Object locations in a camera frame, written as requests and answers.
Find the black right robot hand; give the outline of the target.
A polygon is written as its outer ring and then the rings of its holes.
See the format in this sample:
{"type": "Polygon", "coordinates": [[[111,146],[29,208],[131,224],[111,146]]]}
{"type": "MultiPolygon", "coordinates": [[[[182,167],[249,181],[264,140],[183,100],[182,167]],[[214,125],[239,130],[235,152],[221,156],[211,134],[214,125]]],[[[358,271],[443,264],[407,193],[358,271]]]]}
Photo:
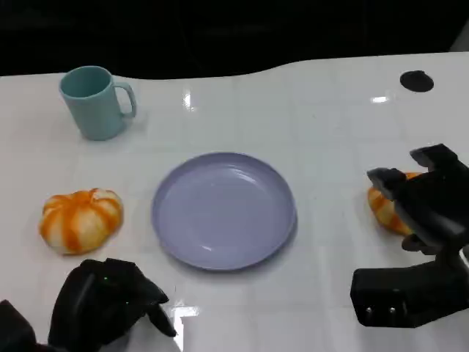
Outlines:
{"type": "Polygon", "coordinates": [[[395,168],[366,173],[410,230],[402,248],[425,255],[458,252],[468,245],[468,166],[444,144],[414,149],[410,156],[424,173],[408,177],[395,168]]]}

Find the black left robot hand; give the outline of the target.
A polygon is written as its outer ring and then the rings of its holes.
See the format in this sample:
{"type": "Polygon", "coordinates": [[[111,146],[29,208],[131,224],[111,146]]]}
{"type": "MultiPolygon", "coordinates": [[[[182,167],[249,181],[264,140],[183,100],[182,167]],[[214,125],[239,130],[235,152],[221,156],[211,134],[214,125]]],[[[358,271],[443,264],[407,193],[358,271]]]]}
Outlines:
{"type": "Polygon", "coordinates": [[[84,260],[67,276],[51,317],[48,344],[65,351],[99,351],[144,316],[162,334],[177,332],[161,305],[168,296],[125,260],[84,260]]]}

